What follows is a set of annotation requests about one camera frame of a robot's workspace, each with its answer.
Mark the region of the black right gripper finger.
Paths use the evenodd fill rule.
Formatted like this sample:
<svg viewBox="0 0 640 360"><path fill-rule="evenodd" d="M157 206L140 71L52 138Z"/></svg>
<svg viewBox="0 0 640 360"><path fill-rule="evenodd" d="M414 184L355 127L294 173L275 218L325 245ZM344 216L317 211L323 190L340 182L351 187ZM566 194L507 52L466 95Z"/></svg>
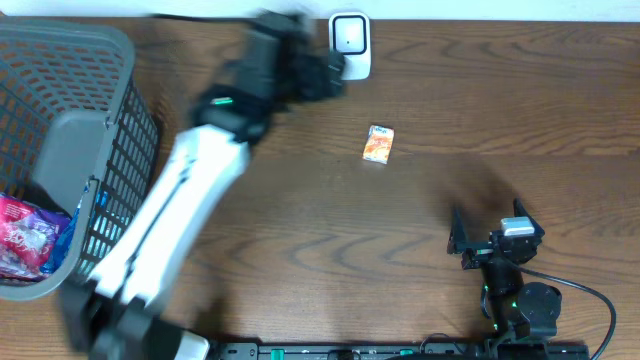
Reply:
<svg viewBox="0 0 640 360"><path fill-rule="evenodd" d="M515 217L527 217L531 222L533 228L535 230L540 229L540 225L536 222L536 220L529 214L529 212L525 209L522 201L519 198L515 198L513 200L513 210Z"/></svg>
<svg viewBox="0 0 640 360"><path fill-rule="evenodd" d="M461 254L469 247L469 238L457 207L452 209L452 223L447 244L448 254Z"/></svg>

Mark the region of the orange snack packet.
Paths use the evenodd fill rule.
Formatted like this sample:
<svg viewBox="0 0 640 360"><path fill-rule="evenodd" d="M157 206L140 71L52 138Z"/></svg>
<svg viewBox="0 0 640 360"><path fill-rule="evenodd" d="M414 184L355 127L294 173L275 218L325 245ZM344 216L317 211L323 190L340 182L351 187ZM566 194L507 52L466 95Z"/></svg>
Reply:
<svg viewBox="0 0 640 360"><path fill-rule="evenodd" d="M386 164L394 140L395 131L379 125L371 125L362 158L367 161Z"/></svg>

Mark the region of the red purple snack bag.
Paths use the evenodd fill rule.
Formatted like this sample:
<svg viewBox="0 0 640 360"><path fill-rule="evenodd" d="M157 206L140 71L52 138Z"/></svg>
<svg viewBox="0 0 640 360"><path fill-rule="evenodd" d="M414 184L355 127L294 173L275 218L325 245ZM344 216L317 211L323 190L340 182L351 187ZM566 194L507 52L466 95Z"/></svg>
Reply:
<svg viewBox="0 0 640 360"><path fill-rule="evenodd" d="M38 282L49 277L55 244L70 218L1 195L1 278Z"/></svg>

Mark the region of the blue snack wrapper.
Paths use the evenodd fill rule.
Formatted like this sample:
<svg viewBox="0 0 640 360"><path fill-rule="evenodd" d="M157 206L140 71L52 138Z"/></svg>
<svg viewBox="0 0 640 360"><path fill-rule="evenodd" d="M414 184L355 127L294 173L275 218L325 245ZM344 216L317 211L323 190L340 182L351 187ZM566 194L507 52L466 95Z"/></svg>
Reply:
<svg viewBox="0 0 640 360"><path fill-rule="evenodd" d="M98 194L96 195L95 205L99 208L104 207L108 198L109 198L109 195L107 194L106 191L99 190ZM79 218L79 210L80 210L81 204L82 204L82 200L78 203L78 206L76 207L76 210L73 213L73 217L71 218L71 221L64 228L64 230L62 230L57 240L55 241L54 246L49 253L48 260L42 266L40 266L39 269L41 273L45 275L53 274L59 269L59 267L64 262L69 252L73 236L76 232L77 221ZM97 221L96 215L93 214L91 216L91 220L89 221L89 225L95 225L96 221Z"/></svg>

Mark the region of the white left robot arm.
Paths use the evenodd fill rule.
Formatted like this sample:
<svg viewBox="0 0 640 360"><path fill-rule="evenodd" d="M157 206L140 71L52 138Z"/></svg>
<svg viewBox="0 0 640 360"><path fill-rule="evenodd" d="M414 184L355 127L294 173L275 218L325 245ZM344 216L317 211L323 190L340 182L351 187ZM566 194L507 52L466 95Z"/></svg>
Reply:
<svg viewBox="0 0 640 360"><path fill-rule="evenodd" d="M246 171L273 116L339 96L344 57L317 55L302 12L251 19L233 79L204 91L166 165L117 244L59 291L71 347L91 359L206 359L214 341L161 318L205 222Z"/></svg>

